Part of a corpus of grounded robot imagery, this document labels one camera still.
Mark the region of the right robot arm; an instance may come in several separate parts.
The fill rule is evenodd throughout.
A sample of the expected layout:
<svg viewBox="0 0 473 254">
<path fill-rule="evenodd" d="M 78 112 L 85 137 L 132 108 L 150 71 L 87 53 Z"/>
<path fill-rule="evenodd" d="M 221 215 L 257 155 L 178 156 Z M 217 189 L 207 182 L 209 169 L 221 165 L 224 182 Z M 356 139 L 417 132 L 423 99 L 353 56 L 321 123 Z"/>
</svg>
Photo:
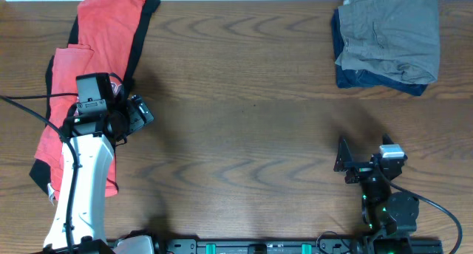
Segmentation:
<svg viewBox="0 0 473 254">
<path fill-rule="evenodd" d="M 347 184 L 361 186 L 361 215 L 370 232 L 350 244 L 352 253 L 413 253 L 411 233 L 417 230 L 419 200 L 404 191 L 392 192 L 391 181 L 402 174 L 407 160 L 403 149 L 387 135 L 378 153 L 356 162 L 347 141 L 340 137 L 335 172 L 345 172 Z"/>
</svg>

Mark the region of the grey shorts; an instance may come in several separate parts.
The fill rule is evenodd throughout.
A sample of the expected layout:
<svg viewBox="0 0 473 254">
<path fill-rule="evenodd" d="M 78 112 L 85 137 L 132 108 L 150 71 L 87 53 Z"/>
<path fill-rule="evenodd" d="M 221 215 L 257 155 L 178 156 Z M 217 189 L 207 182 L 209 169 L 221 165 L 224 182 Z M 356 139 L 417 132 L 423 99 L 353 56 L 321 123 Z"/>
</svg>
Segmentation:
<svg viewBox="0 0 473 254">
<path fill-rule="evenodd" d="M 344 0 L 338 7 L 344 43 L 336 64 L 406 84 L 438 80 L 437 0 Z"/>
</svg>

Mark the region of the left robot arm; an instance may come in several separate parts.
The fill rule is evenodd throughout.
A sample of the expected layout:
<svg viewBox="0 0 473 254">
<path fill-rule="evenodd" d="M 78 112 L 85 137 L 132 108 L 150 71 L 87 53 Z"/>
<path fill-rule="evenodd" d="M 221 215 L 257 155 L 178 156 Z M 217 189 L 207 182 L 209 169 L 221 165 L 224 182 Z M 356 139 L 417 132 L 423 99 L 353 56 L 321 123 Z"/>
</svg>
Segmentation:
<svg viewBox="0 0 473 254">
<path fill-rule="evenodd" d="M 113 92 L 113 77 L 101 72 L 76 78 L 78 102 L 57 130 L 63 142 L 63 178 L 44 253 L 113 251 L 103 219 L 115 147 L 154 119 L 140 95 Z"/>
</svg>

